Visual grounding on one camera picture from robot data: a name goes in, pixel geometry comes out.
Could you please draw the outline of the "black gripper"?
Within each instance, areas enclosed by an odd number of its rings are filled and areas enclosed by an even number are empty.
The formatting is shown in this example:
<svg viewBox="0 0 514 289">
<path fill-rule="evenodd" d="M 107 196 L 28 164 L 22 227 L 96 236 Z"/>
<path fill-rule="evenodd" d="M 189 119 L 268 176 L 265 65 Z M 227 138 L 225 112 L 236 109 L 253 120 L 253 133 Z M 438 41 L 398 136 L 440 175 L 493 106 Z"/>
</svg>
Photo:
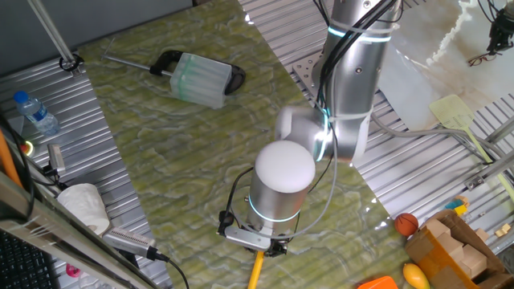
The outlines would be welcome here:
<svg viewBox="0 0 514 289">
<path fill-rule="evenodd" d="M 286 254 L 288 252 L 289 239 L 272 239 L 270 247 L 264 252 L 265 255 L 274 255 L 275 257 Z"/>
</svg>

